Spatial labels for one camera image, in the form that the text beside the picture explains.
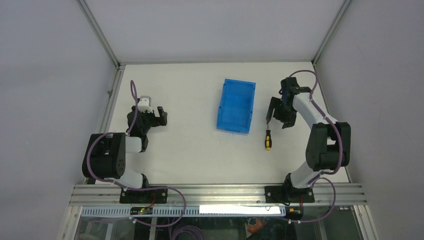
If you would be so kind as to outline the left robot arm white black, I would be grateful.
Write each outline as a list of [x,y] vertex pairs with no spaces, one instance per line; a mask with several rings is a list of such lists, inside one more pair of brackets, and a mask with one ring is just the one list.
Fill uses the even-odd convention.
[[83,175],[131,190],[134,200],[147,202],[151,196],[149,181],[145,174],[126,166],[126,154],[144,153],[149,144],[149,130],[167,125],[168,113],[161,106],[157,112],[158,116],[153,110],[139,111],[133,106],[127,114],[129,132],[92,134],[82,162]]

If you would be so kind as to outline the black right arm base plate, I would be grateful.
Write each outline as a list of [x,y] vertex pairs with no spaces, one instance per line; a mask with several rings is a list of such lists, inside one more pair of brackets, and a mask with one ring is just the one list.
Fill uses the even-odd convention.
[[311,188],[294,188],[285,185],[268,185],[264,187],[266,203],[300,204],[314,203],[315,196]]

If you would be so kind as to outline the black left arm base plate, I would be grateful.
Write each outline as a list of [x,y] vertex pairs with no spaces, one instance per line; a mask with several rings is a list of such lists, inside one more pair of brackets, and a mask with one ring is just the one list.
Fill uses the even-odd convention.
[[133,190],[122,188],[119,196],[120,204],[166,204],[168,189]]

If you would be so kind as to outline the yellow black screwdriver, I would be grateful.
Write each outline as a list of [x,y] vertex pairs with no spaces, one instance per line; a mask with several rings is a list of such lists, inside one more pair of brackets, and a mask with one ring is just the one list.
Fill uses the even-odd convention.
[[268,151],[272,149],[272,136],[271,136],[271,129],[269,127],[269,122],[266,123],[264,146],[265,146],[265,149]]

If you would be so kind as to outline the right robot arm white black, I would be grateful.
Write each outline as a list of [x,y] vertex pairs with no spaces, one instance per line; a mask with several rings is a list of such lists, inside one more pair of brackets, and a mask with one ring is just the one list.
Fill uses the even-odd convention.
[[305,161],[289,173],[281,186],[283,198],[296,202],[302,194],[310,194],[312,185],[324,175],[334,175],[350,163],[351,126],[325,113],[313,100],[313,90],[300,86],[295,77],[280,82],[280,98],[272,97],[266,122],[276,119],[287,129],[295,125],[300,115],[310,128],[305,149]]

